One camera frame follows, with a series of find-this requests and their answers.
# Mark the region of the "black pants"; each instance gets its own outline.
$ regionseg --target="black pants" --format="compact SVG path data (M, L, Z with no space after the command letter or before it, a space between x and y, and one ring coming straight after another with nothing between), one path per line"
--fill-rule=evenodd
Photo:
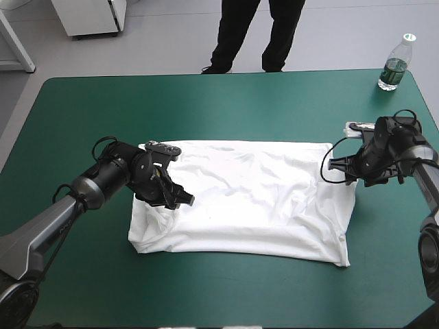
M228 71L232 67L260 1L222 0L218 46L211 59L215 68ZM273 26L270 43L262 55L265 71L280 71L285 65L304 4L305 0L270 0Z

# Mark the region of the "plastic water bottle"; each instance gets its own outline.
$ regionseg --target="plastic water bottle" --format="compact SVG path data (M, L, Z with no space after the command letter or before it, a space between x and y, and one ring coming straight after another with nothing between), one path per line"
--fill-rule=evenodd
M416 36L411 33L404 34L401 43L390 53L384 69L378 80L378 86L383 90L395 90L403 79L405 70L412 60L413 42Z

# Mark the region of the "folded cloth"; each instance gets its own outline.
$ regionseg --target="folded cloth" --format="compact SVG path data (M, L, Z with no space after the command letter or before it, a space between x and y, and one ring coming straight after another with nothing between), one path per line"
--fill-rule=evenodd
M355 184L320 177L331 144L166 143L182 150L169 175L195 202L168 210L134 198L128 239L137 252L245 252L349 266L345 233ZM326 167L325 177L344 179Z

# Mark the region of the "black cable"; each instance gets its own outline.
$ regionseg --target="black cable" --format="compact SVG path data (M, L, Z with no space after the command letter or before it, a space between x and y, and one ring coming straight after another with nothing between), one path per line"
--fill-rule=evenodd
M93 148L91 149L91 156L93 157L93 159L96 161L96 163L99 163L99 158L96 158L95 155L95 150L96 150L96 146L98 146L100 143L104 142L104 141L114 141L117 142L117 138L114 136L105 136L102 137L101 139L99 139L94 145Z
M397 119L397 115L399 113L401 113L401 112L409 112L409 113L411 113L413 115L413 121L410 124L399 122L398 119ZM408 109L407 110L399 110L395 114L393 114L392 119L394 119L395 122L399 123L400 125L408 125L409 127L413 127L414 124L417 122L419 124L419 132L421 134L423 133L423 127L420 124L420 122L418 121L418 117L416 116L416 112L414 112L413 110L408 110Z
M67 222L67 224L63 228L61 228L62 233L61 233L60 240L59 240L54 252L50 256L50 259L47 261L47 264L44 266L43 272L41 272L40 276L36 280L35 286L34 286L35 289L37 289L38 286L40 285L40 283L44 280L47 271L49 270L50 266L52 265L52 262L55 260L56 255L58 254L58 252L60 251L60 249L62 247L62 244L65 242L67 235L69 234L70 229L73 226L73 222L75 221L75 214L80 211L80 204L83 206L84 211L86 210L86 202L85 202L84 196L79 194L71 185L68 185L68 184L61 184L56 189L56 192L54 193L54 195L52 197L52 203L53 204L56 203L56 197L58 196L59 192L64 187L68 187L70 189L70 194L72 194L72 197L75 198L75 200L76 200L75 208L73 209L72 218L70 218L70 220Z
M75 209L73 210L74 212L76 212L76 211L79 210L79 207L78 207L78 204L79 204L79 203L80 203L79 201L76 201ZM71 229L71 227L72 227L72 224L73 224L73 218L70 219L70 220L67 222L66 226L64 227L64 232L62 233L62 235L61 235L61 237L60 237L60 241L58 242L58 245L56 246L56 249L54 250L54 252L53 252L52 255L50 256L50 259L49 259L49 261L47 262L47 264L44 266L43 272L41 272L41 275L38 277L37 281L35 282L35 286L34 286L35 289L37 289L38 286L40 285L40 283L44 280L44 278L45 278L45 276L46 276L46 273L47 273L47 271L48 271L49 268L50 268L50 265L52 265L52 262L55 260L56 255L58 254L58 252L60 251L60 249L61 249L61 247L62 247L62 244L63 244L64 241L66 240L67 235L68 235L68 233L70 232L70 229Z
M331 183L331 184L343 184L343 183L347 183L347 182L351 182L350 180L339 180L339 181L333 181L333 180L328 180L323 176L323 165L324 165L324 161L326 160L327 156L329 155L329 153L331 153L331 151L333 151L342 141L345 141L346 139L348 139L348 137L344 137L342 139L340 139L338 142L336 142L334 144L334 146L332 146L332 148L330 148L328 150L328 152L324 155L323 160L322 160L322 164L320 165L320 177L326 182L326 183ZM360 180L360 179L364 179L366 178L367 175L379 172L379 171L383 171L386 170L388 167L393 166L393 165L397 165L400 162L403 161L414 161L415 165L419 164L419 163L423 163L426 165L429 165L431 167L437 168L439 169L439 164L435 163L433 160L428 160L428 159L422 159L422 158L403 158L403 159L399 159L399 160L394 160L391 163L388 163L386 165L383 165L379 168L376 168L372 171L369 171L366 175L362 175L362 176L358 176L355 175L353 173L349 173L350 176L352 176L353 178L355 178L356 180Z
M324 155L323 160L322 160L322 164L320 165L320 177L326 182L326 183L331 183L331 184L343 184L343 183L347 183L348 180L338 180L338 181L333 181L333 180L328 180L323 176L323 164L324 161L327 159L327 156L331 153L332 150L334 150L342 141L345 141L346 139L348 139L348 137L343 137L342 139L340 139L338 142L336 142L336 144L334 144L332 146L332 148L329 149L329 151Z

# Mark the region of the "silver arm segment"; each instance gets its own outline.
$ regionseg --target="silver arm segment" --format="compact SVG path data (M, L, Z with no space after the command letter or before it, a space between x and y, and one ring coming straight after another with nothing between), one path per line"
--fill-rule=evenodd
M413 178L418 183L428 207L436 214L439 207L439 169L420 163L414 168Z
M82 213L82 206L67 195L13 233L0 237L0 270L16 280L35 278L44 269L47 242L58 238L69 221Z

